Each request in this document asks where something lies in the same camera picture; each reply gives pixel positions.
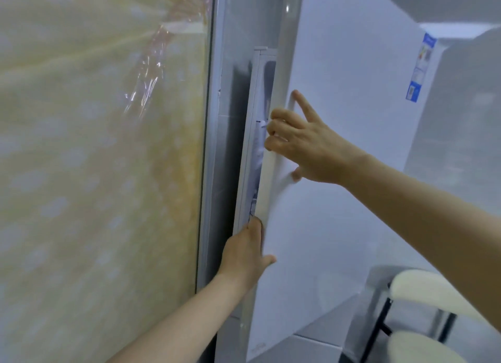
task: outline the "blue sticker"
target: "blue sticker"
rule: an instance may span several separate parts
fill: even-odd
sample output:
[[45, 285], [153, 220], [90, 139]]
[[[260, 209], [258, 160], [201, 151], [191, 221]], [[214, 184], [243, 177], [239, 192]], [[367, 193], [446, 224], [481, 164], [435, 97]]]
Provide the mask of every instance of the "blue sticker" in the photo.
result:
[[430, 63], [431, 54], [435, 48], [437, 39], [431, 37], [429, 33], [426, 33], [421, 43], [421, 48], [419, 49], [419, 55], [417, 56], [416, 66], [414, 67], [414, 72], [410, 80], [409, 88], [407, 89], [407, 95], [405, 99], [412, 102], [417, 102], [419, 98], [419, 93], [421, 92], [421, 87], [424, 83], [424, 76], [428, 70], [428, 65]]

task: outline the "white chair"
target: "white chair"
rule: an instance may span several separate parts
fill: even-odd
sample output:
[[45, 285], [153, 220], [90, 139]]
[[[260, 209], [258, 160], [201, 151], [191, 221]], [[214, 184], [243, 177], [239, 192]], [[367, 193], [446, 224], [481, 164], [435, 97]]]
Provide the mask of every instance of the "white chair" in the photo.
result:
[[[423, 303], [449, 312], [438, 340], [410, 331], [392, 332], [384, 320], [394, 300]], [[391, 363], [466, 363], [444, 345], [458, 314], [487, 322], [443, 276], [419, 269], [403, 271], [389, 284], [389, 297], [379, 314], [360, 363], [366, 362], [379, 330], [390, 337], [388, 356]]]

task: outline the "yellow curtain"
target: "yellow curtain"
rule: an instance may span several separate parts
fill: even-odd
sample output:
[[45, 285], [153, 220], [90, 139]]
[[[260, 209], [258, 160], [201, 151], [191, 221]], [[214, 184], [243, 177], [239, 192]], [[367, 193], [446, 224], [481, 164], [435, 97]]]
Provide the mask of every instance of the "yellow curtain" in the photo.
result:
[[1, 362], [105, 361], [194, 294], [204, 5], [0, 0]]

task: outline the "hand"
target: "hand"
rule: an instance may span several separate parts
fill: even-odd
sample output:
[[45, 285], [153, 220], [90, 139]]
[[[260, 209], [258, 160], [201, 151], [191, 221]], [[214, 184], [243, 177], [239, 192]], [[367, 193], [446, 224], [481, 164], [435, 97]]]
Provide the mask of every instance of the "hand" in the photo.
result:
[[265, 269], [277, 261], [272, 255], [261, 255], [261, 230], [261, 221], [253, 217], [241, 232], [228, 239], [222, 252], [217, 274], [233, 280], [243, 294], [251, 290]]
[[366, 152], [332, 131], [305, 97], [294, 90], [293, 98], [306, 117], [284, 108], [275, 108], [267, 126], [270, 136], [265, 148], [297, 163], [292, 173], [295, 181], [305, 177], [312, 181], [342, 184], [350, 165]]

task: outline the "clear plastic sheet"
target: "clear plastic sheet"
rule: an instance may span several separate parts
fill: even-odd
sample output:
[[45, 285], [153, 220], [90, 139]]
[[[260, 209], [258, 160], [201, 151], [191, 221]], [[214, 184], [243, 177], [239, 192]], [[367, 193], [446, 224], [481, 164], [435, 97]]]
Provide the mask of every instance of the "clear plastic sheet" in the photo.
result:
[[0, 361], [100, 362], [195, 291], [210, 0], [0, 0]]

